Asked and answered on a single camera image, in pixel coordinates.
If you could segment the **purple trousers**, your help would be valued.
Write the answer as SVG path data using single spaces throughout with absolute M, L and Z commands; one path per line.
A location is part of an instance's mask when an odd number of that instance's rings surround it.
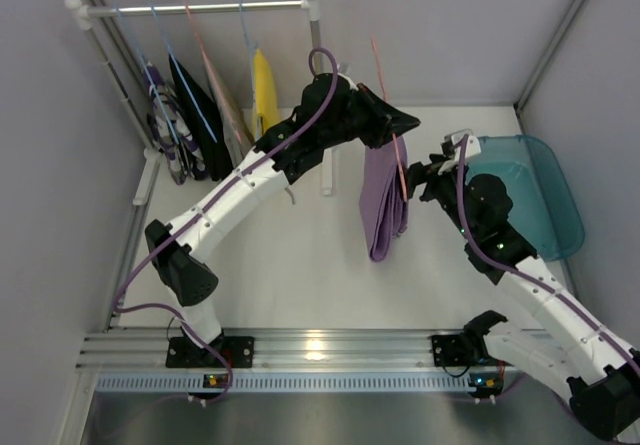
M 407 167 L 403 137 L 379 149 L 365 149 L 363 186 L 359 210 L 369 259 L 383 261 L 392 240 L 408 226 L 409 206 L 404 200 L 398 163 Z

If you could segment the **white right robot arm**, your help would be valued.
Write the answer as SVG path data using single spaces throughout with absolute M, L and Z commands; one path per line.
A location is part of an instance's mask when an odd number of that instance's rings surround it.
M 487 311 L 460 335 L 471 363 L 504 361 L 550 389 L 596 438 L 639 441 L 639 349 L 596 318 L 554 276 L 534 247 L 511 224 L 513 202 L 491 174 L 466 177 L 445 156 L 407 171 L 409 190 L 422 187 L 465 239 L 469 262 L 516 301 L 551 337 L 541 341 L 505 315 Z

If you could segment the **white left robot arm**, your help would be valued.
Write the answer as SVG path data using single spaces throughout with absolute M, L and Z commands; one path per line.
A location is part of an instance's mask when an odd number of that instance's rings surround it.
M 372 261 L 383 260 L 408 225 L 408 153 L 403 135 L 420 125 L 338 74 L 317 75 L 292 114 L 269 128 L 208 195 L 167 223 L 152 221 L 145 239 L 153 266 L 180 316 L 185 338 L 215 348 L 223 328 L 213 305 L 218 277 L 205 261 L 222 239 L 271 195 L 320 165 L 326 150 L 360 141 L 365 147 L 359 213 Z

